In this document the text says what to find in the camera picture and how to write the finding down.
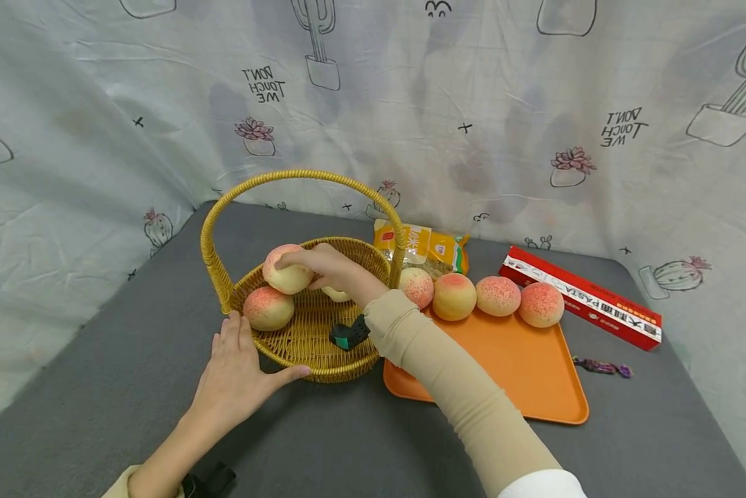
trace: yellow bag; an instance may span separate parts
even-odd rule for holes
[[[387,220],[376,220],[373,224],[375,237],[373,246],[392,261],[395,249],[395,234]],[[426,226],[403,225],[406,231],[406,253],[403,256],[404,268],[424,269],[433,279],[446,273],[467,274],[469,263],[464,244],[469,235],[447,235],[435,232]]]

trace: pasta box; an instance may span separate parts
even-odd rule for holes
[[[645,351],[661,344],[661,315],[522,248],[510,248],[499,273],[523,286],[534,282],[551,284],[561,292],[569,313]]]

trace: orange tray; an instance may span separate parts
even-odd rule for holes
[[[561,326],[535,329],[518,314],[495,318],[476,308],[467,319],[446,322],[426,309],[448,335],[484,367],[527,418],[580,425],[589,403]],[[416,378],[384,363],[384,384],[395,396],[431,402]]]

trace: gray tablecloth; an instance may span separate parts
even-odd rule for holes
[[[0,498],[99,497],[173,428],[221,321],[199,252],[210,206],[0,416]],[[237,279],[275,246],[329,235],[371,240],[372,225],[235,204],[222,214],[215,240]],[[473,281],[496,273],[507,251],[469,242]],[[541,256],[642,302],[618,263]],[[531,424],[589,498],[746,498],[745,471],[671,347],[647,353],[569,313],[562,326],[574,355],[635,370],[631,380],[579,372],[588,423]],[[378,363],[354,382],[283,389],[196,471],[225,461],[237,473],[230,493],[237,498],[483,497],[439,410],[395,398],[381,376]]]

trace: artificial peach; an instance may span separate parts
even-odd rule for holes
[[[546,329],[561,320],[564,299],[551,284],[536,282],[523,289],[518,313],[526,324]]]
[[[449,322],[466,319],[476,303],[475,285],[462,273],[447,273],[434,283],[434,313]]]
[[[426,308],[434,299],[434,281],[420,268],[404,268],[398,288],[420,309]]]
[[[335,290],[334,288],[329,286],[321,287],[320,289],[335,303],[345,303],[345,301],[351,300],[350,295],[342,292],[341,290]]]
[[[484,277],[475,286],[478,309],[492,316],[509,316],[520,307],[520,288],[506,277]]]
[[[282,255],[288,252],[303,251],[304,248],[295,244],[285,244],[275,248],[268,253],[265,262],[262,264],[262,278],[268,282],[268,285],[278,290],[282,294],[298,294],[312,282],[315,273],[311,269],[301,266],[300,264],[291,264],[287,268],[278,270],[274,264],[282,258]]]
[[[251,328],[257,331],[279,330],[289,323],[294,313],[293,297],[282,294],[273,287],[252,290],[243,303],[243,316],[248,318]]]

